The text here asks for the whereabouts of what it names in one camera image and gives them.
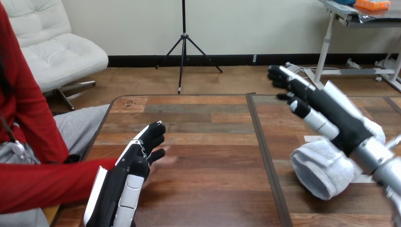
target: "wooden tabletop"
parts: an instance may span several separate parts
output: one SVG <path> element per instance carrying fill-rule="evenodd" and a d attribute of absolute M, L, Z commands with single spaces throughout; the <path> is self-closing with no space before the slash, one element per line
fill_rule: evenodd
<path fill-rule="evenodd" d="M 350 99 L 387 139 L 401 133 L 401 98 Z M 289 155 L 316 133 L 275 96 L 124 96 L 109 110 L 88 159 L 118 157 L 158 120 L 168 155 L 178 157 L 141 192 L 139 227 L 390 226 L 390 204 L 374 183 L 351 183 L 329 201 L 302 187 Z M 63 206 L 55 226 L 77 227 L 84 210 Z"/>
<path fill-rule="evenodd" d="M 118 157 L 159 120 L 178 161 L 141 192 L 137 226 L 281 226 L 246 95 L 117 98 L 87 159 Z M 55 226 L 77 226 L 84 209 L 64 208 Z"/>
<path fill-rule="evenodd" d="M 368 119 L 382 126 L 387 140 L 401 133 L 401 98 L 350 97 Z M 294 226 L 389 227 L 391 207 L 375 183 L 351 183 L 329 201 L 314 197 L 301 186 L 289 156 L 305 144 L 304 136 L 317 135 L 274 96 L 253 96 L 264 139 L 274 163 Z M 401 149 L 395 150 L 401 155 Z"/>

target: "robotic glove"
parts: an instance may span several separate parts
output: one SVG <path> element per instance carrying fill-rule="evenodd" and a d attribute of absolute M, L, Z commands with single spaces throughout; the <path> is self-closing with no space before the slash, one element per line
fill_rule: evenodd
<path fill-rule="evenodd" d="M 277 65 L 269 67 L 268 78 L 273 80 L 273 86 L 289 91 L 277 97 L 288 100 L 294 114 L 308 124 L 314 123 L 312 128 L 328 137 L 347 156 L 373 136 L 364 126 L 360 111 L 332 83 L 328 82 L 325 89 L 318 90 L 297 74 Z"/>
<path fill-rule="evenodd" d="M 386 146 L 378 142 L 364 126 L 362 113 L 331 82 L 318 90 L 295 73 L 274 65 L 269 67 L 268 78 L 273 86 L 289 91 L 277 97 L 287 100 L 294 114 L 329 138 L 382 186 L 393 207 L 392 223 L 401 227 L 401 158 L 391 152 L 394 144 L 401 143 L 401 135 Z"/>
<path fill-rule="evenodd" d="M 153 162 L 165 155 L 164 149 L 152 150 L 164 142 L 161 121 L 146 126 L 124 149 L 110 171 L 101 166 L 84 214 L 86 227 L 130 227 L 139 193 Z"/>

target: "chair leg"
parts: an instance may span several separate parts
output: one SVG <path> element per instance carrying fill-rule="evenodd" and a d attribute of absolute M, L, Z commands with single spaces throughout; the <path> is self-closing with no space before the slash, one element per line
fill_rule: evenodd
<path fill-rule="evenodd" d="M 61 89 L 61 88 L 55 89 L 54 91 L 55 91 L 55 93 L 57 93 L 58 95 L 60 95 L 60 97 L 63 99 L 63 101 L 65 102 L 65 104 L 68 106 L 68 108 L 69 108 L 71 111 L 74 111 L 74 110 L 75 110 L 75 108 L 74 108 L 74 106 L 72 105 L 72 103 L 67 99 L 67 97 L 66 97 L 66 96 L 64 95 L 64 93 L 62 92 L 62 89 Z"/>
<path fill-rule="evenodd" d="M 74 111 L 75 110 L 74 106 L 67 99 L 67 97 L 64 95 L 64 92 L 72 90 L 72 89 L 80 88 L 80 87 L 89 86 L 89 85 L 94 86 L 94 85 L 96 85 L 96 82 L 94 80 L 91 80 L 91 81 L 76 83 L 76 84 L 73 84 L 73 85 L 70 85 L 70 86 L 59 87 L 58 89 L 55 89 L 54 92 L 57 93 L 58 95 L 60 95 L 60 97 L 63 99 L 63 101 L 65 102 L 65 104 L 68 106 L 68 108 L 71 111 Z"/>
<path fill-rule="evenodd" d="M 91 81 L 86 81 L 86 82 L 80 82 L 80 83 L 76 83 L 76 84 L 73 84 L 73 85 L 70 85 L 70 86 L 61 87 L 59 89 L 62 92 L 64 92 L 64 91 L 69 91 L 69 90 L 72 90 L 72 89 L 76 89 L 76 88 L 79 88 L 79 87 L 85 87 L 85 86 L 89 86 L 89 85 L 92 85 L 92 86 L 96 85 L 96 81 L 91 80 Z"/>

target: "orange box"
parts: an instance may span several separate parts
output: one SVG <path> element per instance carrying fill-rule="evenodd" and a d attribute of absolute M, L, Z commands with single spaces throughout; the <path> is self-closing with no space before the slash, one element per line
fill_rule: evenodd
<path fill-rule="evenodd" d="M 389 0 L 356 0 L 355 6 L 362 7 L 370 10 L 383 10 L 389 9 L 391 1 Z"/>

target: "black baseboard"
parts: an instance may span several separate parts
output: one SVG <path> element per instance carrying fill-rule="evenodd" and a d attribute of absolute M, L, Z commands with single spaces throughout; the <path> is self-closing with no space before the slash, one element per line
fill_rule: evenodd
<path fill-rule="evenodd" d="M 241 55 L 209 55 L 218 66 L 236 65 L 284 65 L 290 62 L 296 65 L 313 65 L 319 61 L 319 54 L 258 54 L 256 62 L 253 62 L 252 54 Z M 348 58 L 357 64 L 374 64 L 375 61 L 386 57 L 385 53 L 329 53 L 325 64 L 342 65 Z M 109 56 L 108 67 L 156 67 L 164 58 L 163 55 L 124 55 Z M 161 67 L 172 67 L 181 65 L 180 55 L 168 56 Z M 209 61 L 202 55 L 188 55 L 185 66 L 210 66 Z"/>

